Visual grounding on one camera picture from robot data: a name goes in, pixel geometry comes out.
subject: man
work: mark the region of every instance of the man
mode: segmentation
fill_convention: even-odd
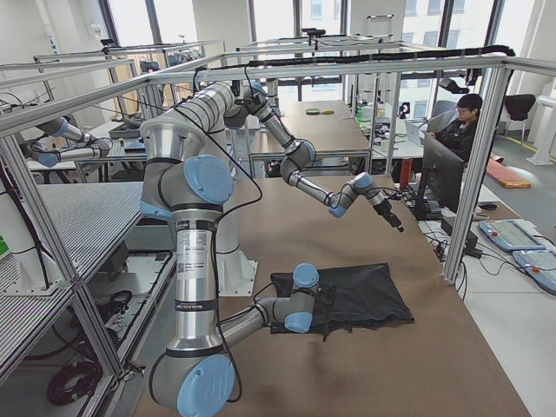
[[[478,94],[465,94],[455,108],[458,118],[440,132],[431,132],[430,135],[463,161],[469,162],[482,105],[483,99]]]

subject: black monitor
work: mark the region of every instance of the black monitor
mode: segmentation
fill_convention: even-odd
[[[454,152],[425,135],[423,168],[415,200],[417,220],[441,218],[436,209],[439,207],[447,207],[454,213],[458,211],[464,166],[464,161]]]

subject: label on robot arm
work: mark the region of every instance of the label on robot arm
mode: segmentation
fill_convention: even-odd
[[[209,232],[182,230],[178,234],[177,279],[195,280],[207,277]]]

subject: black jacket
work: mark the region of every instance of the black jacket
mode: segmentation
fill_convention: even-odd
[[[448,124],[440,132],[434,132],[436,139],[463,161],[469,162],[471,148],[473,147],[473,139],[475,138],[475,130],[477,130],[477,121],[471,122],[468,126],[463,127],[463,122],[459,119]]]

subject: brown table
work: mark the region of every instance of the brown table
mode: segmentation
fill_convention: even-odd
[[[346,177],[320,177],[339,190]],[[375,177],[392,185],[389,177]],[[300,262],[317,268],[387,261],[415,323],[352,334],[333,332],[323,343],[314,334],[270,335],[263,329],[233,348],[244,396],[221,416],[241,417],[431,417],[528,416],[493,352],[401,202],[394,211],[400,234],[360,198],[341,219],[281,179],[258,180],[264,198],[239,210],[242,249],[259,268],[255,290],[274,271]],[[235,199],[256,195],[237,182]],[[226,316],[248,303],[221,301]],[[144,394],[135,417],[177,416]]]
[[[305,114],[305,109],[331,109],[332,115]],[[360,157],[365,160],[365,170],[370,167],[370,148],[357,122],[349,113],[342,100],[326,102],[294,103],[289,116],[282,118],[288,129],[298,138],[309,140],[317,157]],[[255,162],[282,159],[282,146],[268,132],[258,131],[249,146],[251,173],[255,172]]]

